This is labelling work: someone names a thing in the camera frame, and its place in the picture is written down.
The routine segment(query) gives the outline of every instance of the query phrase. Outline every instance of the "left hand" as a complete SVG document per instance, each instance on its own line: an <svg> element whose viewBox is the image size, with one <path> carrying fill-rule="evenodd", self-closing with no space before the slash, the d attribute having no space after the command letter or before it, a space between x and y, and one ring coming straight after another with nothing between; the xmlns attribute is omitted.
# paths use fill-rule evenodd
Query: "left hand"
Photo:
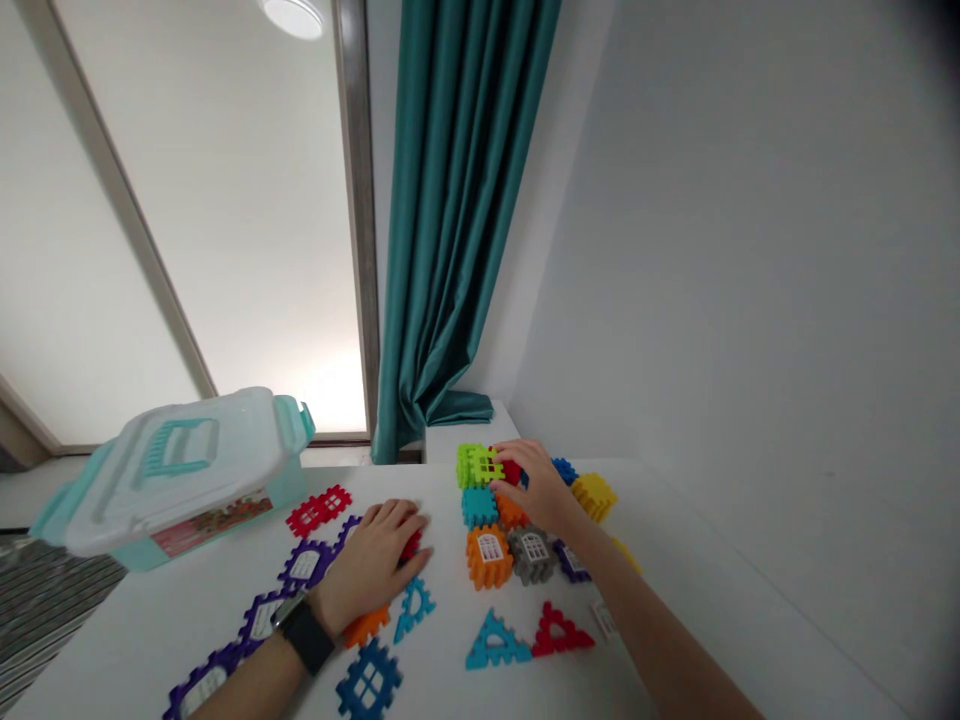
<svg viewBox="0 0 960 720"><path fill-rule="evenodd" d="M387 500L367 510L326 576L310 591L313 612L331 637L386 605L423 570L433 555L429 548L399 570L397 563L404 545L426 524L427 518L417 514L409 500Z"/></svg>

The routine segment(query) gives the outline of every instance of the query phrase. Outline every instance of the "purple waffle block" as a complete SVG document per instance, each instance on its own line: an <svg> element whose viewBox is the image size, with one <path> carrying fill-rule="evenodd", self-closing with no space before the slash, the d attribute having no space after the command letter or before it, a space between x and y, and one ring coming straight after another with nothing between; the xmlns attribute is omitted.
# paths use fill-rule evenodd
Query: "purple waffle block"
<svg viewBox="0 0 960 720"><path fill-rule="evenodd" d="M573 554L573 550L568 550L567 546L563 544L563 540L556 540L553 543L553 549L556 551L557 557L560 558L560 569L563 570L563 574L570 579L570 582L580 583L593 581L590 573L586 571L583 565L580 564L577 556Z"/></svg>
<svg viewBox="0 0 960 720"><path fill-rule="evenodd" d="M263 641L273 634L273 621L271 620L273 614L284 600L293 597L295 594L295 591L281 589L261 593L253 599L250 609L243 614L244 623L237 638L241 658L246 659L253 655L254 651L263 644Z"/></svg>
<svg viewBox="0 0 960 720"><path fill-rule="evenodd" d="M326 543L301 540L290 552L277 580L283 583L283 589L291 594L301 589L309 590L323 579L335 555Z"/></svg>
<svg viewBox="0 0 960 720"><path fill-rule="evenodd" d="M241 659L240 644L236 642L210 653L203 665L190 671L183 685L170 691L170 707L163 713L163 720L186 720L233 674Z"/></svg>
<svg viewBox="0 0 960 720"><path fill-rule="evenodd" d="M360 524L360 520L362 520L362 518L351 515L347 518L346 522L343 523L343 527L340 528L340 537L337 538L337 542L333 546L333 557L339 555L340 551L343 550L343 546L347 544L347 535L350 534L350 530Z"/></svg>

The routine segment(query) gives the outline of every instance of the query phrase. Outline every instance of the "carpet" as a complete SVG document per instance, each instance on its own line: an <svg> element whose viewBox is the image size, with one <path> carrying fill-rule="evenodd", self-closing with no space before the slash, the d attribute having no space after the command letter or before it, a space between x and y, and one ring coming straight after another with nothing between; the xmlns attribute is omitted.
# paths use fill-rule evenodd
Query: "carpet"
<svg viewBox="0 0 960 720"><path fill-rule="evenodd" d="M0 718L125 574L107 555L75 558L42 540L0 536Z"/></svg>

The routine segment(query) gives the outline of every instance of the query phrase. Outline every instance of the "toy building block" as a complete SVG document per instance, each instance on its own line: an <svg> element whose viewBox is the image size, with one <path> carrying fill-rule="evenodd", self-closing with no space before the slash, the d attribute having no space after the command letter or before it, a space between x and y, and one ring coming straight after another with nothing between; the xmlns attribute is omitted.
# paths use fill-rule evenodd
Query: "toy building block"
<svg viewBox="0 0 960 720"><path fill-rule="evenodd" d="M243 627L237 639L241 657L253 655L263 641L273 635L273 615L294 593L293 590L272 590L253 599L250 609L243 613Z"/></svg>
<svg viewBox="0 0 960 720"><path fill-rule="evenodd" d="M287 518L287 527L295 537L305 538L323 523L334 520L352 502L350 493L334 485L319 497L307 498Z"/></svg>
<svg viewBox="0 0 960 720"><path fill-rule="evenodd" d="M550 626L554 625L563 631L561 637L550 634ZM583 630L567 620L563 613L554 610L550 602L543 604L543 615L540 616L540 629L537 631L536 641L530 652L534 657L553 655L555 652L565 652L578 648L591 648L596 643Z"/></svg>
<svg viewBox="0 0 960 720"><path fill-rule="evenodd" d="M468 444L463 444L457 448L457 487L461 490L477 487L474 476L474 460L476 454L483 449L483 445Z"/></svg>
<svg viewBox="0 0 960 720"><path fill-rule="evenodd" d="M379 610L374 610L367 615L361 615L352 623L347 625L343 631L343 644L345 647L354 645L365 645L371 635L380 632L380 628L390 622L390 604L387 603Z"/></svg>
<svg viewBox="0 0 960 720"><path fill-rule="evenodd" d="M543 530L533 525L511 530L507 544L513 554L513 572L524 585L546 582L553 575L557 556Z"/></svg>
<svg viewBox="0 0 960 720"><path fill-rule="evenodd" d="M573 485L577 478L580 477L577 471L573 469L573 465L567 462L566 458L553 458L553 467L556 468L560 479L566 483L567 487Z"/></svg>
<svg viewBox="0 0 960 720"><path fill-rule="evenodd" d="M333 544L333 556L336 557L340 554L340 551L343 550L343 546L347 544L347 540L350 539L350 532L360 525L360 521L363 518L359 518L356 515L351 515L346 519L343 525L340 527L340 534L337 536L337 542Z"/></svg>
<svg viewBox="0 0 960 720"><path fill-rule="evenodd" d="M400 687L403 675L397 659L380 647L377 638L360 649L360 655L347 668L347 677L337 683L341 715L350 711L351 720L380 720L393 704L393 691Z"/></svg>
<svg viewBox="0 0 960 720"><path fill-rule="evenodd" d="M494 480L503 480L503 465L493 459L497 451L490 448L478 450L473 456L473 476L475 487L487 487Z"/></svg>
<svg viewBox="0 0 960 720"><path fill-rule="evenodd" d="M310 497L304 500L300 507L290 513L287 518L287 527L294 537L305 538L323 522L323 509L317 503L317 498Z"/></svg>
<svg viewBox="0 0 960 720"><path fill-rule="evenodd" d="M576 584L592 580L590 573L580 562L580 558L573 554L573 550L568 548L563 540L558 539L553 543L553 551L560 558L560 569L570 582Z"/></svg>
<svg viewBox="0 0 960 720"><path fill-rule="evenodd" d="M510 532L514 528L523 527L530 523L530 518L523 509L506 495L496 495L497 515L500 518L500 529Z"/></svg>
<svg viewBox="0 0 960 720"><path fill-rule="evenodd" d="M520 484L520 473L523 470L520 469L520 466L517 465L513 460L504 460L503 463L503 479L506 480L511 485Z"/></svg>
<svg viewBox="0 0 960 720"><path fill-rule="evenodd" d="M336 557L336 553L326 543L316 540L301 540L290 557L284 563L283 572L277 580L283 583L283 589L293 593L309 589L319 583L327 573L327 568Z"/></svg>
<svg viewBox="0 0 960 720"><path fill-rule="evenodd" d="M353 498L350 497L350 493L348 493L339 485L334 485L332 488L323 493L323 495L317 498L317 500L323 507L323 522L335 520L337 516L346 510L347 506L353 502Z"/></svg>
<svg viewBox="0 0 960 720"><path fill-rule="evenodd" d="M457 448L457 486L485 488L492 480L503 480L503 466L495 463L496 450L483 445L461 445Z"/></svg>
<svg viewBox="0 0 960 720"><path fill-rule="evenodd" d="M484 525L467 535L467 566L477 590L501 587L510 579L513 557L500 528Z"/></svg>
<svg viewBox="0 0 960 720"><path fill-rule="evenodd" d="M633 555L631 555L630 551L627 550L627 546L624 545L619 540L617 540L616 538L610 538L610 539L613 540L613 544L617 546L617 550L619 550L623 554L623 556L627 559L627 562L633 565L633 569L637 571L637 575L643 575L643 570L641 570L640 566L637 565L637 561L633 559Z"/></svg>
<svg viewBox="0 0 960 720"><path fill-rule="evenodd" d="M238 643L210 653L207 661L193 669L187 681L170 691L170 707L163 713L163 720L187 720L203 701L233 675L240 663Z"/></svg>
<svg viewBox="0 0 960 720"><path fill-rule="evenodd" d="M400 551L400 562L397 564L397 567L403 567L408 562L413 560L413 556L416 555L420 550L421 537L423 537L423 530L417 530L413 535L410 536L410 539L407 540L407 544L404 545L403 550Z"/></svg>
<svg viewBox="0 0 960 720"><path fill-rule="evenodd" d="M463 510L463 524L471 530L497 522L497 502L493 498L493 493L487 489L464 490L460 507Z"/></svg>
<svg viewBox="0 0 960 720"><path fill-rule="evenodd" d="M430 591L423 584L418 575L407 585L403 597L403 614L397 618L397 631L393 635L393 644L396 645L403 636L413 630L427 615L432 613L437 604L430 599ZM418 596L417 611L412 612L414 593Z"/></svg>
<svg viewBox="0 0 960 720"><path fill-rule="evenodd" d="M600 632L603 633L607 642L620 634L616 623L613 622L613 615L610 614L610 610L603 600L594 600L590 603L590 609L593 611L593 617L596 618L597 625L600 626Z"/></svg>
<svg viewBox="0 0 960 720"><path fill-rule="evenodd" d="M503 620L493 614L493 608L490 608L477 639L473 641L470 654L467 655L467 670L482 670L491 662L496 667L501 660L504 665L509 665L514 660L520 664L532 659L530 647L517 640L513 631L508 629Z"/></svg>
<svg viewBox="0 0 960 720"><path fill-rule="evenodd" d="M607 481L597 473L581 475L573 483L573 496L587 511L587 515L596 523L602 523L610 513L618 498L607 485Z"/></svg>

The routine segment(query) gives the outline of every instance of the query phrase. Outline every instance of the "hand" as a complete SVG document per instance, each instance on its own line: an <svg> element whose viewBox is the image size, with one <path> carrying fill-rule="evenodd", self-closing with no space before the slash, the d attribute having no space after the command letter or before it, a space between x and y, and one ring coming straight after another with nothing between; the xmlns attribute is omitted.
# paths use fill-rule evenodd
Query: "hand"
<svg viewBox="0 0 960 720"><path fill-rule="evenodd" d="M560 538L568 538L585 519L589 519L570 488L560 479L540 443L536 440L510 440L493 447L497 451L494 462L513 460L527 473L529 482L526 491L503 480L494 480L490 489L523 508L534 525Z"/></svg>
<svg viewBox="0 0 960 720"><path fill-rule="evenodd" d="M421 550L399 570L403 546L427 524L409 500L387 500L367 510L327 570L310 591L310 605L330 637L361 615L383 607L417 575L433 551Z"/></svg>

